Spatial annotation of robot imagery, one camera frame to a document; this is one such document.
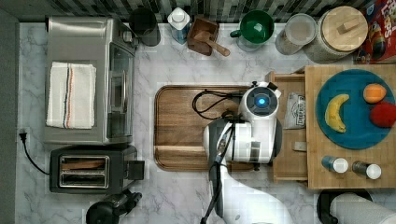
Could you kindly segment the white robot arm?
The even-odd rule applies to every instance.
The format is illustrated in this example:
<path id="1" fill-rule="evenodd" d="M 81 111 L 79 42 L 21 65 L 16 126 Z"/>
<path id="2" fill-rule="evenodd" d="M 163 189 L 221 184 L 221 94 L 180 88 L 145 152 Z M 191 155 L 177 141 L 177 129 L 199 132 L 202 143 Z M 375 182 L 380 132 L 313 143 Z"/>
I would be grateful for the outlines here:
<path id="1" fill-rule="evenodd" d="M 204 130 L 211 201 L 206 210 L 226 224 L 292 224 L 276 197 L 249 187 L 229 174 L 229 161 L 270 163 L 282 144 L 277 119 L 281 91 L 271 82 L 254 83 L 242 95 L 238 114 L 210 122 Z"/>

